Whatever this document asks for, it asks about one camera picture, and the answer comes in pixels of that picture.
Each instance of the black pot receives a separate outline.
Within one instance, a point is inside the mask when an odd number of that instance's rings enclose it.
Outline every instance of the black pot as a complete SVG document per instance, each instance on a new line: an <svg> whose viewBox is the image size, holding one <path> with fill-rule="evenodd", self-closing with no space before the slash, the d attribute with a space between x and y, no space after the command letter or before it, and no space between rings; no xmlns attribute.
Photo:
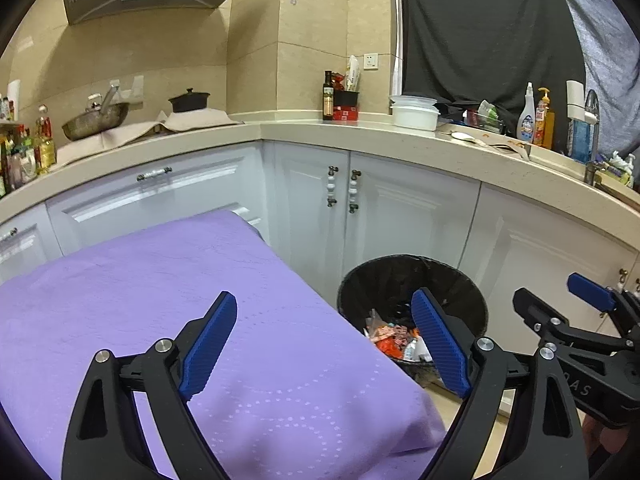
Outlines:
<svg viewBox="0 0 640 480"><path fill-rule="evenodd" d="M207 107L207 99L209 98L206 92L194 92L193 88L187 88L187 93L178 95L169 99L171 106L174 108L174 114L181 112L191 112L193 110L202 110Z"/></svg>

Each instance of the white bottle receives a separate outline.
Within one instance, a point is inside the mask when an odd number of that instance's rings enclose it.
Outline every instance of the white bottle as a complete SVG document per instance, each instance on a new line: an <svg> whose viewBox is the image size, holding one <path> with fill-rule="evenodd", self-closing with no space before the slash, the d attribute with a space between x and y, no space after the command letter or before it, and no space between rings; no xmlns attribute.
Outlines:
<svg viewBox="0 0 640 480"><path fill-rule="evenodd" d="M524 110L518 119L516 137L518 140L533 142L533 131L536 125L536 105L533 103L533 85L527 85L527 93L524 96Z"/></svg>

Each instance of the trash bag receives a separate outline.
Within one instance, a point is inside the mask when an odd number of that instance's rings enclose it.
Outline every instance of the trash bag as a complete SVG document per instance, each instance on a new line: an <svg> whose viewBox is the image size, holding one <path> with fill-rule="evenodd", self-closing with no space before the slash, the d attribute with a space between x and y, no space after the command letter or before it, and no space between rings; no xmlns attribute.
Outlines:
<svg viewBox="0 0 640 480"><path fill-rule="evenodd" d="M340 284L338 312L360 333L371 309L385 322L411 329L415 327L411 297L422 286L446 314L464 321L475 337L484 335L489 313L475 283L459 270L423 256L395 254L357 266Z"/></svg>

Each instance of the wall socket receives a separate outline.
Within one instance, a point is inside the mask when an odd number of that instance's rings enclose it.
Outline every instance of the wall socket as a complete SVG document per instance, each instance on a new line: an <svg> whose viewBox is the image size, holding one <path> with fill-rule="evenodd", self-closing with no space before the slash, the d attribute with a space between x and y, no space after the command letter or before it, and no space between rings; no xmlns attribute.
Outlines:
<svg viewBox="0 0 640 480"><path fill-rule="evenodd" d="M365 54L364 55L364 70L377 70L378 68L378 53Z"/></svg>

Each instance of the kitchen counter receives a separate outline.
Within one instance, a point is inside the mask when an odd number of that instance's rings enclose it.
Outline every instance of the kitchen counter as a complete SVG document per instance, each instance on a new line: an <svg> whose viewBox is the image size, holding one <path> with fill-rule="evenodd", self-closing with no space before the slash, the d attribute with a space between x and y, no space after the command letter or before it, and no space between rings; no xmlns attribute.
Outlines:
<svg viewBox="0 0 640 480"><path fill-rule="evenodd" d="M450 130L451 126L441 129ZM455 129L469 131L460 126ZM261 139L385 156L476 179L559 210L640 250L640 214L576 178L526 162L516 154L482 148L444 133L429 134L368 121L348 124L318 120L259 121L141 140L79 160L11 193L0 200L0 224L60 192L126 168Z"/></svg>

